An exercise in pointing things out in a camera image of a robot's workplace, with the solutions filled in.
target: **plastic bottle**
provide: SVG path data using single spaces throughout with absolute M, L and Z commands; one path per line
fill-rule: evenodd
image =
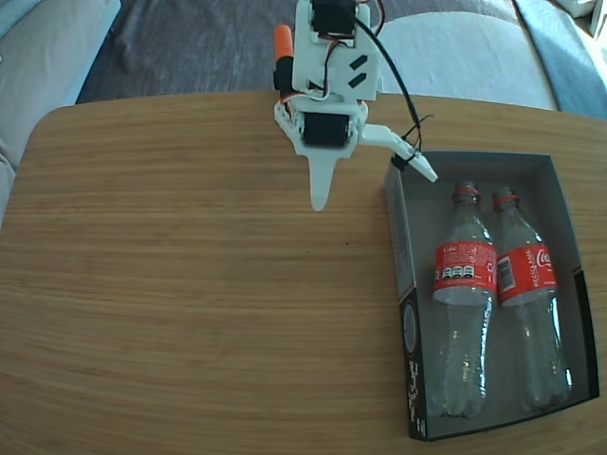
M 500 301 L 519 322 L 522 405 L 544 410 L 565 401 L 571 372 L 561 347 L 557 281 L 550 253 L 540 234 L 523 218 L 511 188 L 494 194 L 500 226 L 498 283 Z
M 479 201 L 475 184 L 455 187 L 451 233 L 436 250 L 432 314 L 437 346 L 430 359 L 430 416 L 473 417 L 485 403 L 497 255 Z

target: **black box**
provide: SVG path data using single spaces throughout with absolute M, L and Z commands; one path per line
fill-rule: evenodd
M 393 165 L 385 180 L 403 323 L 410 436 L 435 441 L 505 427 L 597 398 L 597 355 L 588 292 L 573 226 L 550 156 L 467 152 L 427 152 L 425 156 L 439 175 L 437 182 L 429 183 L 413 170 L 402 173 Z M 508 393 L 516 380 L 516 369 L 512 368 L 516 353 L 508 349 L 510 316 L 496 305 L 487 340 L 487 401 L 483 411 L 468 419 L 427 416 L 423 346 L 424 339 L 432 337 L 432 307 L 428 303 L 432 301 L 434 252 L 448 233 L 451 195 L 461 180 L 478 184 L 484 195 L 481 211 L 489 231 L 495 231 L 497 224 L 493 192 L 502 186 L 514 188 L 521 196 L 524 216 L 551 251 L 559 282 L 562 348 L 573 382 L 569 399 L 559 407 L 525 413 Z

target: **red bottle label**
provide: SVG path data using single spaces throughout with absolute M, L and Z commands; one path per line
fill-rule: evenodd
M 557 287 L 550 253 L 545 245 L 515 249 L 497 262 L 502 304 L 527 292 Z
M 497 291 L 492 245 L 482 242 L 453 242 L 436 250 L 434 291 L 447 287 L 481 287 Z

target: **coca-cola logo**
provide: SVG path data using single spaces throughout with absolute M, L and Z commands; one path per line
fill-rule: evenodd
M 552 265 L 552 261 L 550 261 L 550 255 L 545 249 L 541 249 L 540 251 L 538 251 L 536 263 L 538 264 L 538 267 L 547 267 Z

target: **light blue blanket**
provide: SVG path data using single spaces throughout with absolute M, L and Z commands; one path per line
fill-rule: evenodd
M 0 40 L 42 0 L 0 0 Z
M 607 89 L 571 16 L 547 0 L 516 0 L 559 108 L 607 119 Z

